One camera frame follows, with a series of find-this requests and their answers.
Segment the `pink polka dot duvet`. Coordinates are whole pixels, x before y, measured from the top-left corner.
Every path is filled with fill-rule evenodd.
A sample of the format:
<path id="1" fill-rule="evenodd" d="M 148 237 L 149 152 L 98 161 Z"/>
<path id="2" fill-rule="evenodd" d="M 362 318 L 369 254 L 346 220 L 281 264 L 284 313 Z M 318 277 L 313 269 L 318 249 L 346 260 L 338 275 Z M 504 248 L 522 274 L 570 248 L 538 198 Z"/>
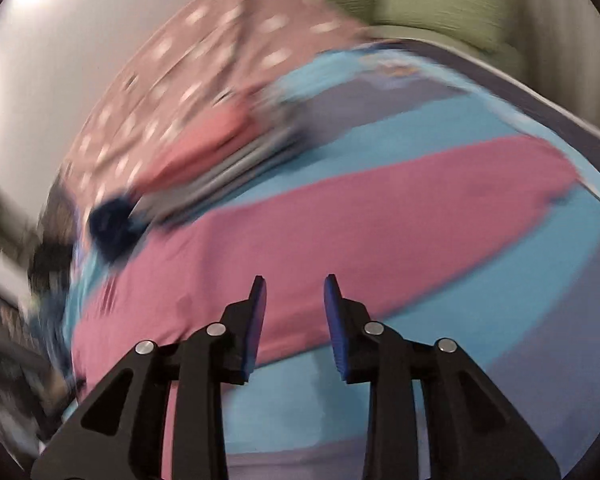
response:
<path id="1" fill-rule="evenodd" d="M 326 0 L 194 0 L 126 64 L 61 166 L 82 209 L 132 184 L 192 119 L 227 93 L 275 80 L 363 38 Z"/>

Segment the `blue grey striped bedsheet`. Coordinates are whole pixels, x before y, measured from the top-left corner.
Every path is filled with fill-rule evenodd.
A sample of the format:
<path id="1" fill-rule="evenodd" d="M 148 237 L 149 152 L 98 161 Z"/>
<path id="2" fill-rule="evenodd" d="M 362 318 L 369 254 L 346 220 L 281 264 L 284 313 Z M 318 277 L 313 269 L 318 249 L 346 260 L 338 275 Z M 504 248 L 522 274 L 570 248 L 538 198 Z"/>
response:
<path id="1" fill-rule="evenodd" d="M 599 136 L 426 44 L 147 129 L 34 478 L 600 479 Z"/>

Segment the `green pillow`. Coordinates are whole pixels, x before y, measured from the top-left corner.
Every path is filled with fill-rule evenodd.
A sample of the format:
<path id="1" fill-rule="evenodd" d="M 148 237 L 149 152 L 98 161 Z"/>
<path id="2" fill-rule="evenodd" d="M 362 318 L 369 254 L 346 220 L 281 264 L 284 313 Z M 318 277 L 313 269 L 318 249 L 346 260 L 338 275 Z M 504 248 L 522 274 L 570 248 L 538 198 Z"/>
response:
<path id="1" fill-rule="evenodd" d="M 377 25 L 420 28 L 495 52 L 509 40 L 518 0 L 376 0 Z"/>

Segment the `pink garment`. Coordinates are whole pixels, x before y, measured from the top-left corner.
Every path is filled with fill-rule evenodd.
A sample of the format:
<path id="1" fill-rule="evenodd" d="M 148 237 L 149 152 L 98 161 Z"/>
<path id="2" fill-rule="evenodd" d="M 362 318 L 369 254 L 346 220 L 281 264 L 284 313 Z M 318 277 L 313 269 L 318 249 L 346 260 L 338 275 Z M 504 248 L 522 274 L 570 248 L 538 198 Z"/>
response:
<path id="1" fill-rule="evenodd" d="M 337 376 L 326 276 L 402 335 L 450 336 L 488 366 L 562 289 L 568 268 L 553 243 L 578 182 L 547 142 L 506 136 L 152 231 L 85 309 L 74 368 L 94 387 L 133 344 L 187 338 L 262 275 L 268 303 L 256 381 L 226 399 L 230 473 L 358 478 L 368 393 Z"/>

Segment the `navy star patterned garment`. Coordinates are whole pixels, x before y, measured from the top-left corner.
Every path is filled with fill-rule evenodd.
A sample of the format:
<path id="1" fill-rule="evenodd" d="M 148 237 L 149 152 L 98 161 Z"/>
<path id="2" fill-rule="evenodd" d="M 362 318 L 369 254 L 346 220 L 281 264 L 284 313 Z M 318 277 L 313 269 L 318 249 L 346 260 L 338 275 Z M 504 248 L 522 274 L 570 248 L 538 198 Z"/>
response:
<path id="1" fill-rule="evenodd" d="M 106 263 L 129 255 L 147 230 L 148 222 L 134 214 L 135 206 L 130 196 L 119 195 L 100 203 L 88 216 L 88 232 Z"/>

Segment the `folded clothes stack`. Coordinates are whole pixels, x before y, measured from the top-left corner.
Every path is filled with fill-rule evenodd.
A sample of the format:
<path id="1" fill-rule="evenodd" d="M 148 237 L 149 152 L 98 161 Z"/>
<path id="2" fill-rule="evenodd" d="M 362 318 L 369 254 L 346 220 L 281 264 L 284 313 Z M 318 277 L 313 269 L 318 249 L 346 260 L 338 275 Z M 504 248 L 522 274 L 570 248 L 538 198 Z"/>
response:
<path id="1" fill-rule="evenodd" d="M 219 200 L 312 146 L 308 107 L 266 91 L 210 108 L 138 175 L 132 211 L 160 222 Z"/>

